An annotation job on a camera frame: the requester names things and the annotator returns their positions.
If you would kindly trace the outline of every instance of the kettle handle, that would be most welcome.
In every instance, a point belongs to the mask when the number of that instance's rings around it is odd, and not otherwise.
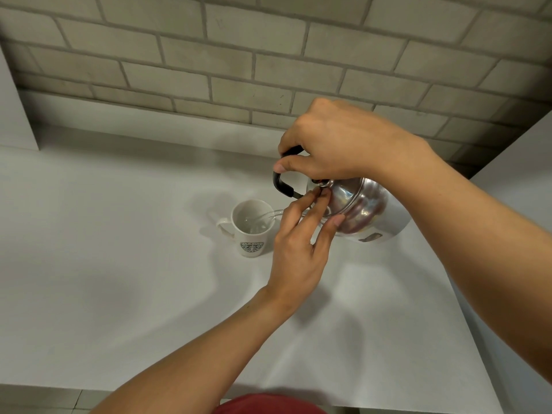
[[[303,149],[302,146],[296,145],[292,148],[289,148],[289,150],[284,152],[281,156],[282,157],[296,156],[296,155],[299,155],[303,151],[304,151],[304,149]],[[275,172],[272,173],[272,182],[274,183],[274,187],[276,187],[276,189],[280,193],[283,193],[287,197],[294,198],[294,199],[300,199],[300,198],[303,197],[302,194],[297,193],[296,191],[294,191],[293,187],[291,187],[289,184],[286,184],[283,181],[281,181],[280,176],[281,176],[281,174],[278,174],[278,173],[275,173]]]

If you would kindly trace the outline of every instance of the stainless steel kettle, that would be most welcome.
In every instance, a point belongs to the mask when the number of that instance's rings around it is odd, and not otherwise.
[[[283,156],[297,155],[302,151],[303,148],[298,145]],[[303,196],[281,181],[278,173],[273,174],[273,183],[278,191],[290,198],[298,199]],[[352,241],[383,242],[396,236],[412,219],[395,196],[374,180],[309,180],[306,191],[317,186],[332,191],[328,209],[321,223],[333,215],[345,215],[337,235]]]

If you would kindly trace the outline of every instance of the red shirt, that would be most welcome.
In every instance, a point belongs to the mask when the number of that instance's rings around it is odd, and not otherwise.
[[[283,395],[249,394],[219,405],[213,414],[326,414],[309,402]]]

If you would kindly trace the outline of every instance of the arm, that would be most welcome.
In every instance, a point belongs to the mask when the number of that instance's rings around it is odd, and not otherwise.
[[[368,177],[408,209],[483,320],[552,382],[552,236],[441,160],[421,138],[342,101],[317,99],[284,134],[277,172]]]
[[[166,356],[107,397],[93,414],[209,414],[268,337],[314,290],[326,265],[329,245],[342,222],[324,224],[310,240],[327,207],[311,192],[285,211],[274,241],[268,284],[213,329]]]

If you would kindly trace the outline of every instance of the white mug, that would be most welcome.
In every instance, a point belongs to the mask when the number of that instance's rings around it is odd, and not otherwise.
[[[224,235],[236,241],[238,252],[245,257],[257,257],[263,252],[268,239],[268,232],[274,225],[274,219],[262,232],[251,234],[251,221],[258,216],[274,211],[262,200],[250,199],[238,203],[232,209],[231,218],[221,218],[216,223]]]

